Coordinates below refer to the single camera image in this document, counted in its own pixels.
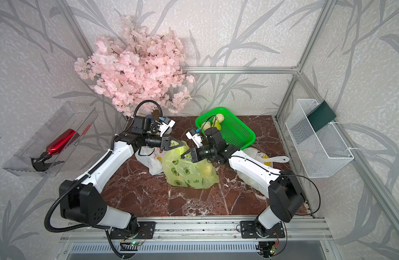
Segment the green avocado plastic bag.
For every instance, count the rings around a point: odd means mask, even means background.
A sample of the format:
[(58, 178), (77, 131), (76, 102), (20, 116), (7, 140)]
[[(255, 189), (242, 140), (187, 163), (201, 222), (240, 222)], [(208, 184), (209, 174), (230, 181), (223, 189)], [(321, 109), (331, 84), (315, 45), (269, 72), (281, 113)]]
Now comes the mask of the green avocado plastic bag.
[(181, 158), (181, 155), (189, 150), (187, 143), (182, 143), (182, 147), (167, 151), (162, 159), (163, 172), (168, 184), (192, 189), (209, 189), (219, 183), (216, 169), (207, 160), (192, 162), (190, 155)]

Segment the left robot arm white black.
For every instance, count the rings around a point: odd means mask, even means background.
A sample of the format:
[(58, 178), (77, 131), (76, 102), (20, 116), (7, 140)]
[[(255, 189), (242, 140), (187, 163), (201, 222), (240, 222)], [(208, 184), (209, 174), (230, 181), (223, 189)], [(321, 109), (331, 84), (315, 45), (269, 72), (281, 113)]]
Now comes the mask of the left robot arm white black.
[(101, 193), (116, 171), (140, 148), (170, 151), (181, 147), (182, 143), (170, 136), (174, 125), (170, 118), (152, 122), (147, 117), (134, 117), (128, 129), (115, 135), (101, 159), (76, 180), (60, 185), (59, 198), (44, 219), (46, 230), (61, 233), (91, 226), (136, 234), (140, 230), (136, 216), (108, 206)]

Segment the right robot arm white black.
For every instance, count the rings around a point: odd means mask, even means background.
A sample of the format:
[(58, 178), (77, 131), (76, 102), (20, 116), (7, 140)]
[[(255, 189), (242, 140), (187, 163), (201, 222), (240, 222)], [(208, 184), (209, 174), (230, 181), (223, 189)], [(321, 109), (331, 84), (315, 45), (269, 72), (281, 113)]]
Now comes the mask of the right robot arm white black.
[(275, 225), (280, 222), (289, 223), (306, 201), (297, 175), (290, 170), (283, 172), (268, 167), (248, 156), (237, 146), (227, 144), (217, 128), (205, 130), (206, 144), (203, 144), (199, 130), (189, 130), (186, 136), (195, 146), (186, 151), (181, 158), (189, 154), (194, 163), (209, 159), (219, 164), (229, 164), (232, 169), (256, 182), (256, 190), (269, 198), (269, 206), (254, 220), (252, 232), (258, 236), (269, 237), (274, 233)]

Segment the white printed plastic bag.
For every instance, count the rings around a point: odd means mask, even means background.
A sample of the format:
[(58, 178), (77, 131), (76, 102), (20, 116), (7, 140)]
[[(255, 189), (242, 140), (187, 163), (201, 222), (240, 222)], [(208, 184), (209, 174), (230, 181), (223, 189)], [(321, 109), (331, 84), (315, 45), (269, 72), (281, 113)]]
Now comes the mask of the white printed plastic bag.
[(265, 153), (256, 148), (248, 147), (235, 152), (229, 159), (229, 165), (237, 171), (238, 176), (249, 186), (258, 190), (269, 198), (268, 187), (271, 181), (275, 181), (280, 174), (273, 163), (285, 164), (289, 162), (287, 156), (269, 158)]

